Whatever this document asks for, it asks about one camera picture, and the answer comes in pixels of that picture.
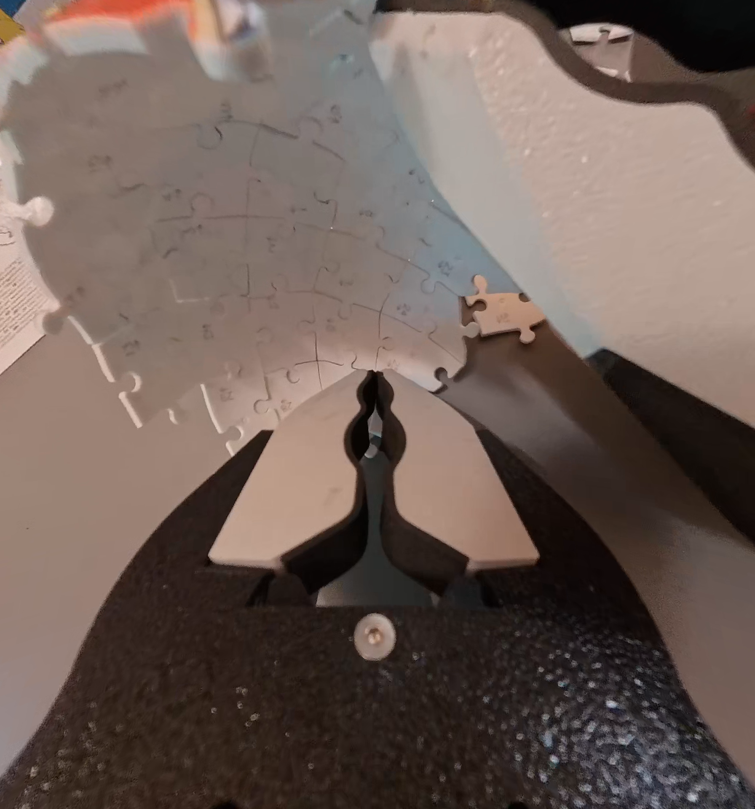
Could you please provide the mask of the white puzzle piece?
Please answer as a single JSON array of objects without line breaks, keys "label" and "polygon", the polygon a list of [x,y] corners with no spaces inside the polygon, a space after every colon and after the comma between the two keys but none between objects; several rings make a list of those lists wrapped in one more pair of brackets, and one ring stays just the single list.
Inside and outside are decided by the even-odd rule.
[{"label": "white puzzle piece", "polygon": [[524,293],[490,292],[482,275],[474,275],[472,281],[475,293],[464,300],[481,337],[515,333],[521,344],[531,344],[536,338],[535,329],[546,321],[541,309]]}]

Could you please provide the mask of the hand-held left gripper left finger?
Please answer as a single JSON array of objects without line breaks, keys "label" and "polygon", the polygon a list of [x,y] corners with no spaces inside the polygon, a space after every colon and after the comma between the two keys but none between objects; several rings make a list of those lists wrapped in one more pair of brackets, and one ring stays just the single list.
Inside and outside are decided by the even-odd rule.
[{"label": "hand-held left gripper left finger", "polygon": [[353,371],[281,423],[209,551],[212,564],[287,567],[355,514],[359,472],[348,433],[370,379],[371,371]]}]

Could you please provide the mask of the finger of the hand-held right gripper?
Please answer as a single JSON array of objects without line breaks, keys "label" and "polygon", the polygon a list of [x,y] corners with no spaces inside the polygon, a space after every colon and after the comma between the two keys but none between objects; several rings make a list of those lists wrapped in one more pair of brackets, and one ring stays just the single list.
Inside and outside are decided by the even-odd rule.
[{"label": "finger of the hand-held right gripper", "polygon": [[530,7],[377,13],[371,52],[435,186],[572,348],[755,428],[755,134],[727,94],[607,76]]},{"label": "finger of the hand-held right gripper", "polygon": [[755,1],[523,1],[554,27],[623,25],[695,71],[755,67]]}]

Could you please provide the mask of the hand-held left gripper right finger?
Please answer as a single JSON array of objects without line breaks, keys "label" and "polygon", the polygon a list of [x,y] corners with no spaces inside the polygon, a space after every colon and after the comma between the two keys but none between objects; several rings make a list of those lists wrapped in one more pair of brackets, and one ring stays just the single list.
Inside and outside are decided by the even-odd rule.
[{"label": "hand-held left gripper right finger", "polygon": [[379,377],[391,484],[384,531],[391,562],[411,577],[460,577],[539,558],[479,431],[396,371]]}]

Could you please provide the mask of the partly built puzzle ball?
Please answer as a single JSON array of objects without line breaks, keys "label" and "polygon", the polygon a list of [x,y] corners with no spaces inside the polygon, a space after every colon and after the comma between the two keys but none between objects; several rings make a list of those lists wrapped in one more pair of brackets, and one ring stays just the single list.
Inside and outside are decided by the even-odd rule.
[{"label": "partly built puzzle ball", "polygon": [[375,2],[64,2],[0,47],[13,218],[141,427],[235,454],[353,371],[466,364],[487,255],[402,132]]}]

